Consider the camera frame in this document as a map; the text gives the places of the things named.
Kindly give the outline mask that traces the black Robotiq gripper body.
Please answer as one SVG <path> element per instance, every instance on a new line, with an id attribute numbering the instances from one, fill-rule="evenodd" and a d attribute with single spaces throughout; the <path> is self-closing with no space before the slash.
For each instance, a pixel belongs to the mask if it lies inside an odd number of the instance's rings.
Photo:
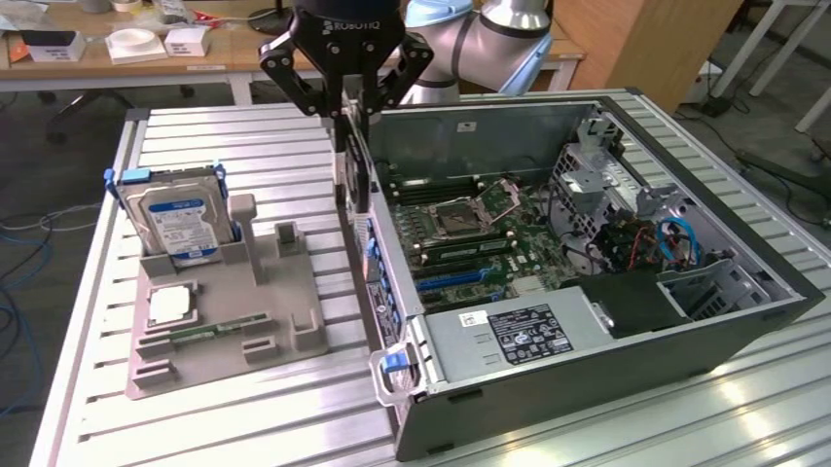
<path id="1" fill-rule="evenodd" d="M 322 76 L 373 73 L 404 38 L 400 3 L 297 1 L 289 32 L 296 49 Z"/>

